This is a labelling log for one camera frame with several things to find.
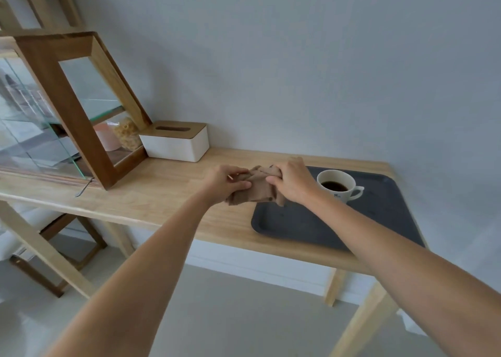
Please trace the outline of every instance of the person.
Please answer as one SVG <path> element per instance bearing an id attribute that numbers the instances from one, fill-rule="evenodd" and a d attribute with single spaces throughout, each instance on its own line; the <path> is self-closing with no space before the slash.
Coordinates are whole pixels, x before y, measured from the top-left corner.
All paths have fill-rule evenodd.
<path id="1" fill-rule="evenodd" d="M 277 164 L 267 181 L 328 224 L 387 292 L 451 356 L 501 353 L 501 295 L 459 267 L 379 225 L 323 191 L 303 159 Z M 205 212 L 250 182 L 246 168 L 222 165 L 75 316 L 46 357 L 144 357 Z"/>

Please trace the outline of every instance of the dark liquid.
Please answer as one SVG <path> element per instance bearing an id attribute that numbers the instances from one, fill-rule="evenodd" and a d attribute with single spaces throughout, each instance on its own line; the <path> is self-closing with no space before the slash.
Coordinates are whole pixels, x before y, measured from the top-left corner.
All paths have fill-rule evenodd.
<path id="1" fill-rule="evenodd" d="M 322 186 L 336 192 L 346 192 L 348 190 L 347 187 L 338 182 L 323 182 Z"/>

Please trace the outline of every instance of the wooden chair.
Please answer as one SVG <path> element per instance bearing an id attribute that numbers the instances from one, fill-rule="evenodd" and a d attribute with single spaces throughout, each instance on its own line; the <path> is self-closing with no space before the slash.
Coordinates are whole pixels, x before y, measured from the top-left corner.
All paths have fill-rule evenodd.
<path id="1" fill-rule="evenodd" d="M 96 246 L 92 248 L 92 250 L 85 255 L 85 257 L 81 261 L 76 261 L 60 252 L 63 257 L 65 257 L 72 265 L 75 266 L 77 270 L 81 270 L 84 266 L 86 266 L 99 252 L 108 246 L 108 244 L 103 240 L 101 235 L 97 232 L 97 230 L 92 226 L 91 222 L 81 216 L 76 216 L 74 214 L 62 214 L 59 212 L 55 212 L 53 210 L 43 209 L 43 208 L 35 208 L 29 210 L 26 214 L 20 213 L 25 220 L 27 220 L 32 226 L 34 226 L 37 230 L 40 229 L 40 224 L 45 225 L 41 228 L 40 235 L 44 237 L 46 240 L 50 240 L 57 233 L 59 233 L 62 229 L 64 229 L 71 221 L 77 219 L 85 230 L 91 235 L 91 237 L 96 241 Z M 9 232 L 5 232 L 0 235 L 0 260 L 9 258 L 9 262 L 19 268 L 22 272 L 27 274 L 30 278 L 32 278 L 35 282 L 41 284 L 47 290 L 51 291 L 55 296 L 61 297 L 64 294 L 64 288 L 68 283 L 63 280 L 59 284 L 52 283 L 48 278 L 46 278 L 42 273 L 37 271 L 34 267 L 29 264 L 29 260 L 33 258 L 34 254 L 24 248 L 22 243 L 17 240 L 17 238 Z"/>

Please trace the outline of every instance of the folded cloth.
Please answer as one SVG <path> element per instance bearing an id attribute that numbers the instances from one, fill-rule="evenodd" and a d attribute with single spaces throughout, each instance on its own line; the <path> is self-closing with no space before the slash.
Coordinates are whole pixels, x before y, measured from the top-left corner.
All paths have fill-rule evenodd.
<path id="1" fill-rule="evenodd" d="M 252 187 L 244 190 L 233 192 L 227 199 L 228 205 L 238 205 L 243 202 L 276 202 L 279 206 L 283 207 L 285 204 L 285 197 L 278 189 L 266 181 L 266 177 L 276 176 L 282 177 L 282 171 L 277 166 L 261 167 L 257 165 L 248 173 L 241 173 L 235 177 L 237 182 L 246 180 L 252 182 Z"/>

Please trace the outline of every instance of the glass display case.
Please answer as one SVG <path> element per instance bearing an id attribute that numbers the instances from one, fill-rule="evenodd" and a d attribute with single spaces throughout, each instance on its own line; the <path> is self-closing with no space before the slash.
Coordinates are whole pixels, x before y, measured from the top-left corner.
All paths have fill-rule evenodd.
<path id="1" fill-rule="evenodd" d="M 0 37 L 0 171 L 112 187 L 151 124 L 94 32 Z"/>

